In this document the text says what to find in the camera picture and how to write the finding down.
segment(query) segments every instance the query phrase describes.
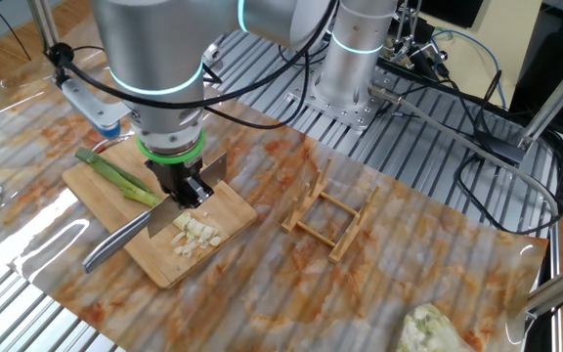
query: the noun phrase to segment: green onion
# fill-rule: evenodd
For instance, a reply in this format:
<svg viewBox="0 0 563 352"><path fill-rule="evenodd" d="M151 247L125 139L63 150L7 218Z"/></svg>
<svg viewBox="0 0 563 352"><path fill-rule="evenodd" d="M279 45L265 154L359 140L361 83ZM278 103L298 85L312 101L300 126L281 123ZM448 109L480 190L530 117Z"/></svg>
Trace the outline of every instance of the green onion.
<svg viewBox="0 0 563 352"><path fill-rule="evenodd" d="M131 173L117 167L113 163L105 160L104 158L100 157L99 155L93 153L92 151L87 150L86 148L80 148L75 153L75 157L78 159L86 162L87 164L91 164L92 162L96 161L97 159L100 160L102 163L107 164L111 169L118 172L118 174L123 177L125 180L129 181L134 186L138 187L139 189L151 193L152 189L147 187L143 181L138 179L136 176L132 175Z"/></svg>
<svg viewBox="0 0 563 352"><path fill-rule="evenodd" d="M116 185L123 192L124 197L139 201L148 207L154 207L162 201L136 176L118 168L92 151L80 148L75 153L75 157L86 162L93 170Z"/></svg>

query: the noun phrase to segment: teal light ring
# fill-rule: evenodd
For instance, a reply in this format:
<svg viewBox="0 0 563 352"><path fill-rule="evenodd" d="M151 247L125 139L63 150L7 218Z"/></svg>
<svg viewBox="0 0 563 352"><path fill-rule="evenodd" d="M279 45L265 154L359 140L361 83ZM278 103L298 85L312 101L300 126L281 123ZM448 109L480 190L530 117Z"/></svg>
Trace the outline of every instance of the teal light ring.
<svg viewBox="0 0 563 352"><path fill-rule="evenodd" d="M331 37L333 38L333 40L336 42L336 44L338 44L342 49L354 53L354 54L374 54L376 52L378 52L379 50L381 50L381 48L383 48L383 45L380 46L377 49L373 49L373 50L358 50L358 49L351 49L348 46L340 43L340 41L338 40L338 38L336 38L335 35L333 35L333 33L331 34Z"/></svg>
<svg viewBox="0 0 563 352"><path fill-rule="evenodd" d="M114 72L112 72L112 70L110 70L109 73L112 75L112 78L114 78L114 81L116 81L116 83L123 86L125 89L127 89L129 91L132 91L132 92L138 93L138 94L156 95L157 96L157 95L172 94L172 93L181 91L182 89L184 89L184 88L190 86L191 84L195 83L196 79L201 75L202 71L203 71L203 62L201 62L201 64L199 64L199 69L195 72L195 74L188 81L178 85L177 87L168 88L168 89L158 89L158 90L140 89L140 88L132 87L128 84L125 84L120 79L116 78L116 75L114 75Z"/></svg>
<svg viewBox="0 0 563 352"><path fill-rule="evenodd" d="M240 24L240 29L243 32L248 33L249 31L246 30L246 25L244 25L244 1L246 0L238 0L238 24Z"/></svg>

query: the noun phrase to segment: grooved aluminum surface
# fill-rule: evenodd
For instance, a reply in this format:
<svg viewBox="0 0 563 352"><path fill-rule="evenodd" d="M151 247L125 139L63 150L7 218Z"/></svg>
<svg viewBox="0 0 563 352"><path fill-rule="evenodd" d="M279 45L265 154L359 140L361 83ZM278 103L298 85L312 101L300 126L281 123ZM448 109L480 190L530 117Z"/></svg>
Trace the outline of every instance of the grooved aluminum surface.
<svg viewBox="0 0 563 352"><path fill-rule="evenodd" d="M223 79L217 88L233 91L267 75L283 64L276 44L235 32L222 43L222 64L214 66ZM417 85L386 72L386 86L398 93ZM276 81L244 95L240 100L277 119L288 118L296 101L287 91L300 86L301 66ZM426 89L407 99L433 118L465 133L472 133L459 101L440 91ZM478 107L471 106L476 113ZM407 111L390 107L365 131L357 131L319 112L304 108L291 126L353 159L387 174L420 192L459 210L472 219L489 224L454 182L454 172L471 152L439 133ZM486 113L495 136L506 139L519 126ZM555 191L557 165L545 144L534 144L520 168ZM548 221L548 206L522 181L487 162L475 164L462 175L476 197L510 230L537 227ZM550 240L551 272L559 272L557 226L531 236ZM561 316L553 323L553 347L561 346ZM0 351L117 351L122 350L93 328L81 322L51 297L0 264Z"/></svg>

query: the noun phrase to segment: plastic sheet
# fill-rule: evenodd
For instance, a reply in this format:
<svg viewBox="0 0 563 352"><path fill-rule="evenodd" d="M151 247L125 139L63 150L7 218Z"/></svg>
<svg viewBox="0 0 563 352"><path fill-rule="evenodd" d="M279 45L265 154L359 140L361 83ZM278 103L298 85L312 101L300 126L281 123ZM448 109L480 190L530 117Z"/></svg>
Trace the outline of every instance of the plastic sheet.
<svg viewBox="0 0 563 352"><path fill-rule="evenodd" d="M65 41L97 44L92 20ZM109 81L103 54L78 54ZM546 241L469 220L290 128L205 118L204 161L228 153L227 181L259 217L174 289L159 290L124 251L83 274L82 258L108 234L61 176L78 147L102 138L46 79L50 72L38 61L0 87L0 260L126 350L394 350L399 324L422 303L475 351L520 350L521 311ZM221 109L266 122L241 104ZM381 186L377 210L337 266L327 261L330 248L280 228L328 157L326 191L349 206ZM317 201L303 221L337 239L351 219Z"/></svg>

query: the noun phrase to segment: wire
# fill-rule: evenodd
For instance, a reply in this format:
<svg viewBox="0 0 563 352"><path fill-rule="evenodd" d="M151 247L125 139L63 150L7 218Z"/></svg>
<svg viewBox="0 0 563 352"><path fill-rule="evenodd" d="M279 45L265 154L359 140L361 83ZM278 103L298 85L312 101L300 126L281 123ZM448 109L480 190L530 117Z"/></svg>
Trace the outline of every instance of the wire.
<svg viewBox="0 0 563 352"><path fill-rule="evenodd" d="M299 101L299 105L297 106L297 109L294 111L292 116L287 118L286 120L284 120L280 123L277 123L277 124L273 124L273 125L261 125L261 124L241 120L239 118L233 117L229 114L218 111L218 110L213 109L211 107L204 107L204 109L206 109L210 112L216 113L217 115L219 115L219 116L221 116L225 119L228 119L231 122L240 124L242 126L250 127L250 128L261 129L261 130L273 130L273 129L277 129L277 128L281 128L281 127L286 126L288 123L290 123L292 120L294 120L299 115L299 113L303 109L303 105L305 104L305 98L306 98L307 93L308 93L308 87L309 87L309 82L310 82L310 58L309 58L307 53L305 53L304 55L305 55L305 63L306 64L305 64L305 77L303 79L303 92L301 93L301 100Z"/></svg>
<svg viewBox="0 0 563 352"><path fill-rule="evenodd" d="M470 200L473 202L473 204L475 204L475 206L484 214L484 216L490 221L491 224L493 224L493 226L495 226L497 229L501 230L501 231L506 231L506 232L510 232L516 235L529 235L532 233L536 233L540 230L543 230L549 226L552 226L553 224L555 224L556 222L558 222L562 216L563 216L563 208L560 204L560 202L557 200L557 198L553 195L553 193L551 191L548 190L547 187L545 187L544 185L540 184L540 186L544 187L546 189L546 191L552 195L553 201L555 201L555 203L558 205L559 208L559 213L553 217L551 217L551 219L545 223L542 224L540 226L537 226L536 228L533 229L529 229L529 230L525 230L525 231L511 231L508 229L505 229L499 221L497 221L497 219L495 219L495 217L493 217L493 215L490 213L490 211L488 211L488 209L486 208L486 206L484 206L484 204L475 197L475 195L473 195L473 193L470 191L470 189L468 187L466 187L466 184L462 181L461 178L461 174L462 171L464 170L464 168L466 168L466 166L468 166L469 164L473 163L473 162L479 162L481 161L482 158L479 155L474 155L472 157L470 157L467 161L463 162L455 171L455 175L456 175L456 180L457 180L457 184L462 188L462 190L464 191L464 193L470 198Z"/></svg>
<svg viewBox="0 0 563 352"><path fill-rule="evenodd" d="M203 70L205 71L205 73L209 74L210 77L212 77L212 83L218 83L218 84L223 83L221 77L219 77L216 73L214 73L212 68L210 68L208 65L203 64Z"/></svg>
<svg viewBox="0 0 563 352"><path fill-rule="evenodd" d="M531 187L533 187L534 189L536 189L539 193L541 193L544 198L546 199L546 201L549 203L549 206L551 208L551 213L554 216L554 219L559 220L558 216L560 216L560 207L561 205L559 204L559 202L557 201L557 199L555 198L555 196L545 187L543 186L538 180L536 180L535 178L531 177L530 175L526 174L525 172L515 168L514 166L502 161L501 159L499 159L498 157L494 156L491 153L488 153L486 151L484 151L483 149L479 148L477 145L475 145L474 143L470 142L469 140L465 139L464 137L454 133L453 131L451 131L448 128L445 128L443 125L441 125L438 121L434 120L433 118L431 118L427 113L425 113L423 110L417 108L414 104L408 102L405 99L400 99L399 103L403 106L406 107L410 110L412 110L412 112L416 113L417 115L419 115L422 119L424 119L425 121L427 121L427 123L429 123L430 125L432 125L433 127L437 128L438 130L440 130L441 132L451 136L452 138L454 138L456 141L460 142L461 144L463 144L465 147L467 147L469 150L473 151L476 154L479 154L480 156L484 157L485 159L487 159L490 162L493 162L494 164L503 167L505 169L507 169L508 171L511 171L514 175L518 176L519 178L521 178L523 181L525 181L528 185L530 185Z"/></svg>
<svg viewBox="0 0 563 352"><path fill-rule="evenodd" d="M84 80L86 83L94 86L95 88L97 88L101 91L104 91L104 92L106 92L110 95L113 95L116 98L131 102L131 103L140 104L140 105L152 107L152 108L168 109L168 110L186 110L186 109L204 108L204 107L212 106L212 105L215 105L215 104L218 104L218 103L227 102L230 99L234 99L234 98L237 98L237 97L244 95L246 93L252 92L252 91L254 91L254 90L256 90L260 87L265 86L268 83L271 83L275 79L279 78L282 74L284 74L287 70L289 70L292 66L294 66L294 64L296 64L299 61L299 59L301 59L304 56L304 54L306 54L310 50L312 45L314 45L314 43L316 43L316 41L319 39L319 36L321 35L321 32L327 26L327 24L329 22L329 17L333 13L333 10L335 9L336 4L337 4L337 0L330 0L329 1L329 5L327 7L327 10L325 11L325 14L323 15L323 17L321 18L321 21L320 21L319 25L317 26L314 35L312 36L312 38L310 38L310 40L308 40L308 42L305 44L305 46L299 52L297 52L297 54L292 59L290 59L290 61L288 63L286 63L282 67L278 68L275 72L271 73L270 75L266 76L265 78L260 79L259 81L255 82L255 83L252 83L252 84L250 84L250 85L248 85L244 88L238 89L237 91L234 91L232 93L226 93L226 94L224 94L220 97L217 97L217 98L205 99L205 100L196 101L196 102L189 102L189 103L166 103L166 102L160 102L160 101L140 98L140 97L133 96L131 94L121 92L117 89L114 89L114 88L107 86L106 84L103 84L102 82L97 81L95 78L86 74L82 69L80 69L78 66L76 66L71 61L69 61L65 56L61 56L61 62L59 64L59 66L70 69L77 76L79 76L82 80Z"/></svg>
<svg viewBox="0 0 563 352"><path fill-rule="evenodd" d="M496 58L495 55L490 51L490 49L488 49L488 48L487 48L484 44L482 44L479 40L477 40L477 39L475 39L475 38L473 38L473 37L471 37L471 36L469 36L469 35L466 35L466 34L464 34L464 33L462 33L462 32L457 31L457 30L445 29L445 30L443 30L443 31L440 31L440 32L438 32L438 33L432 35L432 37L431 37L430 40L433 40L433 39L435 39L438 35L445 34L445 33L454 33L454 34L457 34L457 35L461 35L461 36L463 36L464 38L466 38L466 39L468 39L468 40L471 40L471 41L473 41L474 43L476 43L477 45L479 45L480 47L482 47L482 48L490 55L490 57L493 59L493 61L495 62L495 67L497 68L497 71L500 71L500 69L498 68L498 61L497 61L497 58ZM505 96L503 95L503 88L501 87L500 83L498 84L498 94L500 95L500 99L501 99L501 102L502 102L502 104L503 104L503 109L504 109L504 110L507 110L507 103L505 102Z"/></svg>
<svg viewBox="0 0 563 352"><path fill-rule="evenodd" d="M323 48L321 48L318 52L316 52L316 53L314 53L314 54L311 54L311 55L310 55L310 60L314 59L317 55L319 55L320 53L324 52L328 47L329 47L329 44L327 43L327 44L325 44L325 45L323 46ZM287 62L287 63L289 62L289 59L287 59L286 56L283 54L282 45L278 45L278 55L279 55L279 56L281 57L281 59L284 60L285 62ZM318 60L316 60L316 61L314 61L314 62L311 62L311 64L312 64L312 65L313 65L313 64L319 64L319 63L322 63L324 60L325 60L325 57L322 57L322 58L320 58L320 59L318 59ZM304 66L305 64L299 64L299 63L297 63L297 64L294 64L294 65L295 65L295 66Z"/></svg>
<svg viewBox="0 0 563 352"><path fill-rule="evenodd" d="M94 50L99 50L99 51L103 51L103 52L105 51L105 49L102 48L102 47L98 47L98 46L95 46L95 45L84 45L84 46L74 48L73 52L76 52L76 51L82 50L82 49L94 49Z"/></svg>
<svg viewBox="0 0 563 352"><path fill-rule="evenodd" d="M420 90L423 90L423 89L427 89L427 88L429 88L429 87L438 87L438 86L441 86L443 83L451 83L451 84L452 84L452 86L454 87L455 91L457 92L457 94L455 94L455 95L459 98L459 102L461 103L462 108L464 109L464 112L465 112L465 114L466 114L466 117L468 118L468 120L470 121L470 123L471 123L472 126L473 126L473 135L475 136L476 140L479 142L479 144L481 145L481 147L482 147L485 151L487 151L487 152L489 152L489 153L492 153L493 150L492 150L492 148L488 145L488 143L486 142L486 139L483 138L483 137L480 137L481 131L479 131L479 128L477 127L477 123L475 122L475 118L473 118L473 115L472 115L472 113L470 113L470 109L468 108L468 105L466 104L466 102L465 102L464 99L462 98L461 92L459 91L459 88L457 87L457 84L455 84L455 82L453 82L453 81L450 80L449 78L443 79L443 80L440 80L440 81L429 81L429 82L426 82L426 83L421 83L421 84L424 84L424 85L421 86L421 87L416 87L416 88L410 89L410 90L408 90L408 91L406 91L406 92L404 92L404 93L401 93L400 95L401 95L402 97L405 97L405 96L407 96L408 94L411 94L411 93L414 93L414 92L417 92L417 91L420 91ZM487 103L487 100L485 100L485 101L482 102L481 104L482 104L482 105L485 105L486 103ZM390 109L390 107L383 108L382 110L379 110L379 111L376 113L376 115L383 114L383 113L387 112L388 109ZM483 126L484 126L485 129L486 129L486 132L490 134L490 129L488 128L488 125L486 124L485 119L482 119L482 121L483 121Z"/></svg>
<svg viewBox="0 0 563 352"><path fill-rule="evenodd" d="M413 113L394 112L392 115L393 115L393 116L396 116L396 117L418 117L418 118L420 118L420 116L415 115L415 114L413 114ZM466 132L464 132L464 131L460 131L460 130L458 130L457 128L451 127L451 126L446 125L446 124L444 124L444 123L442 123L442 122L438 122L438 123L440 123L441 125L443 125L443 126L449 128L450 130L452 130L452 131L454 131L454 132L457 132L457 133L459 133L459 134L462 134L462 135L464 135L464 136L466 136L466 137L468 137L468 138L475 138L475 136L471 135L470 133L466 133Z"/></svg>
<svg viewBox="0 0 563 352"><path fill-rule="evenodd" d="M453 81L450 80L450 79L444 79L444 80L441 80L441 81L429 81L429 80L427 80L426 78L423 78L423 77L421 77L421 76L418 76L418 75L414 74L413 72L410 72L410 71L408 71L408 70L406 70L406 69L404 69L404 68L402 68L402 67L400 67L400 66L392 65L391 63L389 63L389 62L387 62L387 61L385 61L385 60L382 60L381 58L380 58L380 60L379 60L379 64L380 64L380 66L381 66L382 68L384 68L384 69L389 69L389 68L398 69L399 72L401 72L401 73L403 73L403 74L407 74L407 75L413 76L414 79L416 80L416 82L418 82L418 83L420 83L420 84L423 84L422 87L417 87L417 88L414 88L414 89L410 89L410 90L408 90L408 91L402 93L401 96L406 96L407 94L410 94L410 93L413 93L413 92L417 92L417 91L419 91L419 90L426 89L426 88L428 88L428 87L439 88L439 89L441 89L441 90L443 90L443 91L447 91L448 93L451 93L451 94L457 96L457 97L459 98L460 102L462 103L462 106L464 107L464 111L466 112L466 115L467 115L468 119L471 121L471 123L473 123L473 131L477 131L477 129L476 129L476 124L474 123L474 119L472 118L472 115L470 114L470 111L468 110L468 106L466 105L466 103L465 103L465 101L464 101L463 99L464 99L464 97L465 97L467 100L473 101L473 100L478 100L478 98L472 97L472 96L465 96L463 93L461 93L461 92L459 91L459 88L457 87L457 85L455 84L455 82L453 82ZM493 78L493 82L491 83L491 86L489 87L489 91L488 91L489 93L487 93L486 96L485 96L486 99L484 99L484 101L482 101L482 102L474 102L474 103L480 104L480 105L482 105L482 106L483 106L483 105L491 106L492 104L488 103L488 99L487 99L487 98L488 98L489 96L492 96L492 90L498 87L497 82L498 82L498 79L499 79L499 78L500 78L499 73ZM454 91L454 92L449 92L449 88L447 88L445 85L443 85L444 83L451 83L451 84L453 85L453 87L454 87L453 89L454 89L455 91ZM390 107L384 108L383 110L380 110L378 113L386 112L389 108L390 108ZM415 107L414 105L411 105L411 104L410 104L410 108L411 108L412 110L415 110L416 112L424 113L423 111L419 110L419 109L418 109L417 107ZM512 114L512 115L518 115L518 114L525 114L525 113L527 113L527 112L535 112L535 111L534 111L534 110L531 110L531 111L522 111L522 112L514 112L514 113L509 113L509 112L504 112L504 111L503 111L503 112L501 112L500 114L502 114L502 115L511 115L511 114ZM480 149L479 149L477 146L475 146L474 144L472 144L470 141L466 141L465 138L463 138L463 137L461 137L461 136L457 136L456 134L453 134L453 132L450 133L449 130L453 130L453 128L451 128L450 126L445 126L445 125L441 124L440 122L433 120L433 119L432 119L431 117L429 117L427 114L425 114L424 116L420 115L419 117L421 117L421 118L423 118L423 119L425 119L425 120L430 119L431 121L428 121L428 120L427 120L427 122L429 122L430 125L432 125L433 127L437 128L437 129L440 130L441 132L447 133L448 135L452 136L452 137L455 138L457 141L459 141L460 143L463 143L466 147L468 147L469 149L473 150L473 152L476 152L476 153L478 153L478 154L481 154L481 153L479 153ZM545 132L545 134L548 134L549 136L547 137L546 135L543 135L544 140L550 144L550 146L551 146L551 148L552 148L552 150L553 150L553 153L554 153L554 157L555 157L556 159L558 159L558 164L559 164L559 166L558 166L558 179L559 179L559 181L558 181L558 190L560 190L561 187L562 187L562 185L563 185L563 139L561 139L561 137L559 137L559 135L557 135L557 133L552 132L552 131L547 131L547 132ZM499 166L503 166L503 165L509 166L509 167L505 167L505 166L504 166L504 167L507 168L508 170L512 171L512 172L514 172L514 170L517 170L518 172L515 173L515 174L516 174L517 176L519 176L519 177L521 176L520 170L515 169L515 168L513 168L511 165L505 164L502 160L496 158L496 157L493 155L492 151L489 151L489 153L485 153L484 156L485 156L486 154L491 157L490 161L492 161L492 162L498 161L498 163L497 163L497 162L495 162L495 163L496 163L497 165L499 165ZM529 233L533 233L533 232L539 231L540 229L543 229L543 228L545 228L545 227L551 226L551 225L553 225L554 223L556 223L557 221L559 221L559 219L563 216L563 208L561 207L561 203L559 203L559 201L557 200L557 198L553 195L553 193L552 193L549 189L547 189L544 185L540 184L540 182L538 182L536 179L532 178L531 176L526 175L526 174L523 174L523 175L524 175L524 177L521 177L521 179L525 180L525 182L527 182L529 185L531 185L533 188L535 188L537 191L539 191L541 194L544 195L544 198L546 199L546 201L547 201L547 202L549 203L549 205L551 206L551 212L554 214L554 216L551 218L551 221L549 221L547 224L541 225L541 226L539 226L539 227L536 228L536 229L532 229L532 230L520 232L521 234L524 234L524 233L529 234ZM462 189L466 192L466 190L467 190L466 186L465 186L465 185L463 185L463 186L460 185L460 186L461 186ZM472 195L472 192L470 192L469 194L472 196L472 197L471 197L471 200L473 201L473 203L475 203L475 206L477 206L477 207L480 209L480 211L484 212L484 215L491 221L491 223L493 223L494 226L496 226L497 228L499 228L499 229L501 229L501 230L503 230L503 231L510 232L509 230L504 229L504 228L501 226L501 224L500 224L498 221L496 221L496 219L494 219L494 218L492 217L492 214L489 214L488 210L484 207L484 205L483 205L478 199L474 198L474 195Z"/></svg>
<svg viewBox="0 0 563 352"><path fill-rule="evenodd" d="M491 132L490 132L490 128L488 127L488 123L486 123L486 116L484 116L484 111L486 110L486 106L490 102L490 99L492 98L493 94L495 94L495 90L497 89L498 83L500 82L500 76L501 76L501 70L497 71L497 74L495 74L495 77L493 77L493 80L490 82L490 86L488 87L488 90L486 91L486 95L484 96L484 102L479 108L479 112L477 112L477 117L475 118L475 127L479 128L479 124L481 123L481 125L488 133Z"/></svg>
<svg viewBox="0 0 563 352"><path fill-rule="evenodd" d="M17 34L15 33L15 30L12 29L12 26L8 23L8 21L6 21L6 18L4 18L3 15L1 15L0 13L0 18L1 20L3 20L3 22L6 24L6 26L8 27L8 29L10 29L10 31L12 32L12 35L15 36L15 38L17 39L17 41L19 42L19 45L21 45L21 48L23 49L23 52L25 53L25 55L27 56L27 59L29 61L31 61L31 57L29 56L29 54L27 53L27 50L25 50L25 46L23 45L23 43L21 42L21 40L17 37Z"/></svg>

